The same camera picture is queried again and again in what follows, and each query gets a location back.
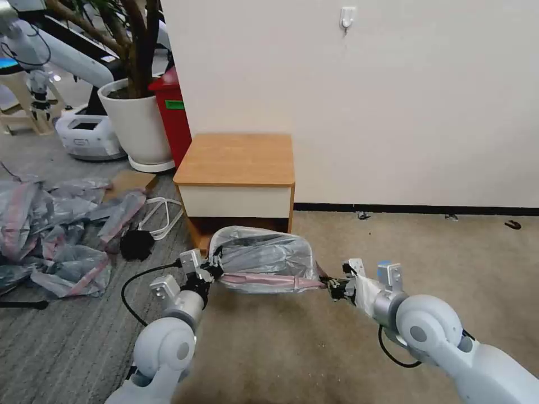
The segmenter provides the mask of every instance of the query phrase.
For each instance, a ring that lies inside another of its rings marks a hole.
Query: potted plant
[[[85,17],[82,0],[44,1],[47,8],[118,55],[126,78],[106,84],[98,94],[131,166],[146,172],[173,168],[156,98],[148,89],[153,80],[159,0],[146,1],[146,17],[136,0],[85,0],[100,15],[109,34]]]

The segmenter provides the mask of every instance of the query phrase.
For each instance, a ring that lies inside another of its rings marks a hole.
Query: black baseboard
[[[502,216],[539,216],[539,208],[511,208],[501,206],[429,206],[429,205],[360,205],[295,203],[294,210],[318,212],[374,212],[423,214],[476,214]]]

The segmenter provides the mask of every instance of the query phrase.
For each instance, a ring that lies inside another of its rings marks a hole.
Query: cardboard piece
[[[120,196],[123,192],[132,189],[140,189],[146,194],[157,184],[155,174],[143,173],[133,170],[122,170],[112,179],[112,188],[105,192],[104,201]]]

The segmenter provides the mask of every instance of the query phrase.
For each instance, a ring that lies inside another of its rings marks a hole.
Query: white cable
[[[170,220],[170,213],[168,212],[168,203],[173,203],[175,205],[178,205],[180,207],[180,212],[176,215],[176,217],[174,219],[172,219],[172,221]],[[157,230],[151,230],[150,231],[150,234],[152,235],[153,239],[158,241],[158,240],[161,240],[163,238],[165,238],[167,236],[167,234],[169,233],[169,231],[174,227],[174,225],[180,220],[181,216],[183,215],[184,213],[184,210],[181,206],[181,203],[178,202],[177,200],[174,200],[174,199],[168,199],[168,198],[163,198],[161,196],[158,196],[157,198],[151,198],[151,199],[148,199],[146,201],[146,204],[156,204],[155,207],[150,210],[150,212],[146,215],[146,217],[144,219],[142,219],[142,221],[139,223],[139,227],[138,227],[138,230],[142,230],[143,228],[143,225],[145,225],[145,223],[150,219],[150,217],[152,217],[152,215],[157,212],[157,210],[162,206],[162,205],[165,205],[165,210],[166,210],[166,213],[167,213],[167,224],[165,224],[164,227],[161,227],[160,229],[157,229]]]

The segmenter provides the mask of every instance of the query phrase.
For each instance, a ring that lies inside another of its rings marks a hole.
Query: beige carpet
[[[294,231],[312,244],[321,266],[360,257],[403,265],[410,294],[446,300],[464,326],[539,375],[539,218],[295,212]],[[403,369],[384,356],[377,327],[325,291],[295,296],[238,295],[214,287],[190,376],[177,402],[455,404],[440,369]],[[390,346],[392,351],[399,348]],[[399,356],[409,360],[407,354]]]

